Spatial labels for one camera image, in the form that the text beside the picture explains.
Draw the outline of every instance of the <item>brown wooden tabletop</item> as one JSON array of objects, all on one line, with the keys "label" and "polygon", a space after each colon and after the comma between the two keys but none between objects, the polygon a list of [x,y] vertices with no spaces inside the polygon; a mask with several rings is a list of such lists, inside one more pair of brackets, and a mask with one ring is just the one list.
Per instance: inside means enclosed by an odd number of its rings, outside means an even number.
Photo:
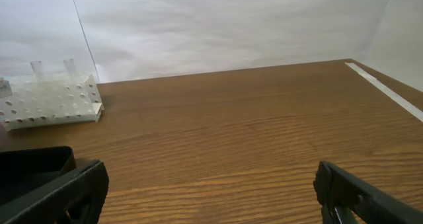
[{"label": "brown wooden tabletop", "polygon": [[[100,223],[321,223],[321,160],[423,210],[422,122],[345,61],[99,85],[99,123],[1,130],[0,150],[104,161]],[[423,93],[358,65],[423,110]]]}]

